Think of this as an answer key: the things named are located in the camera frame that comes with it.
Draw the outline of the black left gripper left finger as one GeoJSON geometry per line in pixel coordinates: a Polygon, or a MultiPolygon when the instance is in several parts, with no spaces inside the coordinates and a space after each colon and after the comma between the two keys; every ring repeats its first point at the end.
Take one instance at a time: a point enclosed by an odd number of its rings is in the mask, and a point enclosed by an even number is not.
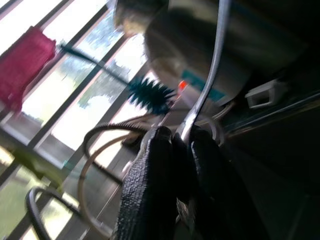
{"type": "Polygon", "coordinates": [[[171,240],[175,231],[172,133],[149,130],[124,179],[117,217],[118,240],[171,240]]]}

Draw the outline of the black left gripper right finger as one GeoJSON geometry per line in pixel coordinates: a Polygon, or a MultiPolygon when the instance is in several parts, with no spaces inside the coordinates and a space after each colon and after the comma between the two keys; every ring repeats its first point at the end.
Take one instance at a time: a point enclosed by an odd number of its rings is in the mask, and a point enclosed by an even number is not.
{"type": "Polygon", "coordinates": [[[206,130],[192,128],[188,153],[195,177],[195,228],[201,238],[270,239],[242,178],[206,130]]]}

